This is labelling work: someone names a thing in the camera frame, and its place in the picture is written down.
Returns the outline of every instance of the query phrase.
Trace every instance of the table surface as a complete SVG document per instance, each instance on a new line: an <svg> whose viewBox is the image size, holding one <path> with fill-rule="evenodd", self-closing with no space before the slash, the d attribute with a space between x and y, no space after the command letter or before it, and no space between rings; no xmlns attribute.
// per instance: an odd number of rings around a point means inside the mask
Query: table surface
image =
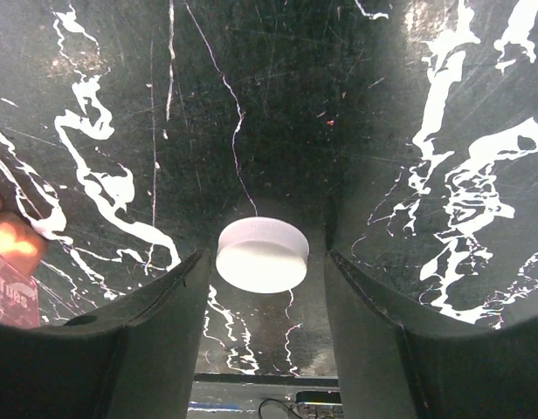
<svg viewBox="0 0 538 419"><path fill-rule="evenodd" d="M538 0L0 2L0 194L50 240L49 324L233 220L297 225L294 290L213 270L197 372L336 375L329 195L369 275L511 325L538 313Z"/></svg>

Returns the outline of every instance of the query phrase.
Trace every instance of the red label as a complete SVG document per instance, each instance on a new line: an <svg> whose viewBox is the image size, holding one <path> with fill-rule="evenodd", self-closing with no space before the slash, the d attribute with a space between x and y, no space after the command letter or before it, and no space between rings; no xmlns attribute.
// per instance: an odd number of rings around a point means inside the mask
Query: red label
<svg viewBox="0 0 538 419"><path fill-rule="evenodd" d="M40 326L38 288L0 256L0 323L32 328Z"/></svg>

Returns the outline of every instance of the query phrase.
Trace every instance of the plastic cap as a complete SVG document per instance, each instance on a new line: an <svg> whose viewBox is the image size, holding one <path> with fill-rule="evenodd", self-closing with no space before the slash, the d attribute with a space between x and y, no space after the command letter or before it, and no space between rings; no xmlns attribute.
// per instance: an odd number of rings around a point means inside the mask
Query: plastic cap
<svg viewBox="0 0 538 419"><path fill-rule="evenodd" d="M304 280L308 253L306 237L293 225L262 216L243 218L220 234L217 270L242 290L283 292Z"/></svg>

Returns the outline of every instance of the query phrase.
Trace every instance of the cable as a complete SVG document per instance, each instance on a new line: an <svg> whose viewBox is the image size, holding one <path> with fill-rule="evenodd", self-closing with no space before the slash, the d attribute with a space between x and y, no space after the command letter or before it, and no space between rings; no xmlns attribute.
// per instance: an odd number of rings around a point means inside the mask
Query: cable
<svg viewBox="0 0 538 419"><path fill-rule="evenodd" d="M277 399L265 399L259 404L258 407L258 417L259 419L263 419L263 415L261 414L261 409L269 403L274 403L277 406L279 406L281 409L283 409L285 412L287 412L288 417L297 418L297 419L303 419L302 416L300 416L298 413L296 413L292 408L289 408L286 403L282 402L281 400Z"/></svg>

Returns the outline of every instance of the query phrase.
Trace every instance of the black marble surface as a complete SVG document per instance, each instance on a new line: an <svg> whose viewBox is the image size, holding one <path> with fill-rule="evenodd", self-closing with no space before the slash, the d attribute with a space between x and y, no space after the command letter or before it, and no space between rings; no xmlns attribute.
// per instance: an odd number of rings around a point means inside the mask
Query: black marble surface
<svg viewBox="0 0 538 419"><path fill-rule="evenodd" d="M335 247L442 313L538 313L538 0L0 1L0 194L51 240L60 324L244 216L307 236L307 279L213 272L198 372L333 376Z"/></svg>

